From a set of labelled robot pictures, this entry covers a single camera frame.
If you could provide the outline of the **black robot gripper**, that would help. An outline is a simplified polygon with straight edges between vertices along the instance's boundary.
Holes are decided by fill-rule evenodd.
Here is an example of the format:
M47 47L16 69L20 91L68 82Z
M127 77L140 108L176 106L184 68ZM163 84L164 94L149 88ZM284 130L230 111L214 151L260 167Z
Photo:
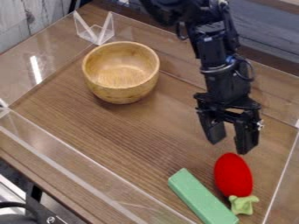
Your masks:
M200 70L207 92L198 93L198 115L204 135L212 144L227 136L224 122L232 123L238 154L246 155L259 143L260 104L250 98L252 66L244 59Z

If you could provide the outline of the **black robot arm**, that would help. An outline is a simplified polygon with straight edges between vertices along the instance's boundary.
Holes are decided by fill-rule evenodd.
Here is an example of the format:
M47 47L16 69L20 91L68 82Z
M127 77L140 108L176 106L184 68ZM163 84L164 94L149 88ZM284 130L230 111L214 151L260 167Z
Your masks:
M260 104L250 98L255 70L238 54L239 33L230 14L230 0L140 0L155 21L174 27L176 37L188 40L207 91L194 95L196 112L207 139L216 144L227 135L224 124L235 128L238 154L259 143L263 122Z

